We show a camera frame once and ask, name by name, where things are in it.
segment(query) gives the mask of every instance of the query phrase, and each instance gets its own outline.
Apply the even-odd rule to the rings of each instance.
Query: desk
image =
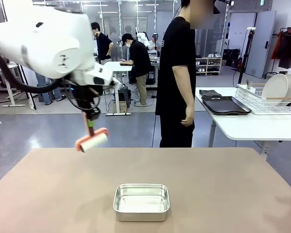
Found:
[[[121,66],[120,62],[107,62],[104,67],[113,72],[120,73],[120,81],[123,83],[123,74],[122,72],[131,71],[132,66]],[[118,98],[118,90],[115,90],[115,101],[116,101],[116,113],[107,113],[107,116],[129,116],[131,113],[120,113],[120,102]]]
[[[166,185],[167,220],[117,221],[122,183]],[[291,233],[291,187],[253,149],[36,149],[0,181],[12,232]]]
[[[8,67],[11,70],[12,74],[14,75],[14,77],[16,77],[16,73],[15,73],[14,69],[17,68],[17,65],[15,65],[15,64],[8,65]],[[1,75],[2,80],[4,81],[4,83],[6,85],[6,88],[0,86],[0,91],[8,91],[9,97],[7,97],[7,99],[10,99],[11,103],[12,103],[10,105],[3,105],[3,107],[23,107],[23,106],[25,106],[25,104],[15,104],[15,101],[14,101],[14,95],[15,94],[12,93],[12,89],[11,89],[10,83],[2,75],[1,69],[0,69],[0,75]]]
[[[236,95],[234,87],[196,88],[196,97],[212,117],[209,147],[212,147],[216,125],[232,140],[262,141],[261,155],[267,158],[274,141],[291,141],[291,115],[216,116],[203,104],[199,90],[215,90],[222,96]]]

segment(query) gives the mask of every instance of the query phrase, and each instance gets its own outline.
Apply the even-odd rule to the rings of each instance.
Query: gray floor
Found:
[[[75,141],[86,134],[80,114],[1,115],[0,121],[0,179],[31,149],[74,147]],[[210,123],[207,112],[195,113],[194,147],[207,147]],[[154,113],[102,114],[96,125],[110,131],[109,140],[102,147],[158,147],[161,139],[160,119],[155,120]],[[253,142],[235,142],[219,129],[216,131],[215,147],[236,145],[259,150]],[[291,142],[275,143],[268,162],[291,185]]]

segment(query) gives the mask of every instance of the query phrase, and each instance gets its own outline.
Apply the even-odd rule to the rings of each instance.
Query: shoe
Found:
[[[66,96],[62,95],[62,97],[59,100],[56,100],[56,102],[60,102],[60,101],[62,101],[64,99],[66,99],[66,98],[67,98]]]
[[[50,105],[51,103],[53,103],[53,101],[51,100],[50,102],[48,103],[45,103],[46,106]]]
[[[141,104],[141,103],[139,102],[139,103],[135,103],[134,106],[135,106],[135,107],[147,107],[147,104]]]

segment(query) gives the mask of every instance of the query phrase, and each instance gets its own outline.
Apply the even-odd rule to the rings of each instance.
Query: white table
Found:
[[[196,97],[203,104],[199,90],[215,90],[222,96],[236,95],[234,87],[201,87],[196,88]],[[212,117],[209,147],[213,146],[216,125],[232,140],[262,141],[260,154],[266,159],[269,148],[274,141],[291,141],[291,115],[255,115],[216,116]]]
[[[123,74],[122,72],[128,72],[131,71],[132,66],[121,66],[120,62],[107,62],[104,67],[106,67],[109,70],[112,70],[113,72],[119,72],[120,73],[120,81],[123,83]],[[115,101],[116,101],[116,113],[107,113],[107,116],[129,116],[131,113],[120,113],[120,102],[118,98],[118,90],[115,90]]]
[[[8,65],[8,67],[11,70],[12,74],[14,75],[14,77],[16,77],[16,73],[15,73],[14,69],[17,67],[17,65],[16,64],[11,64],[11,65]],[[10,99],[11,103],[12,103],[12,104],[9,104],[9,105],[2,105],[2,107],[23,107],[23,106],[25,106],[25,104],[15,104],[15,101],[14,101],[14,95],[15,94],[12,93],[12,89],[11,89],[10,83],[5,79],[5,77],[3,75],[1,77],[3,78],[3,80],[5,82],[6,88],[0,88],[0,90],[7,90],[8,91],[9,97],[7,97],[7,99]]]

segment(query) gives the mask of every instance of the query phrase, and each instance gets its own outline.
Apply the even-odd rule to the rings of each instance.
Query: cap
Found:
[[[217,15],[217,14],[220,13],[220,11],[219,11],[218,8],[216,8],[216,6],[214,5],[214,4],[215,4],[215,1],[216,1],[216,0],[213,0],[213,14],[214,14],[214,15]]]
[[[125,43],[126,43],[126,40],[133,40],[134,38],[132,37],[132,35],[131,34],[129,34],[129,33],[125,33],[123,36],[122,36],[122,46],[124,46],[125,45]]]

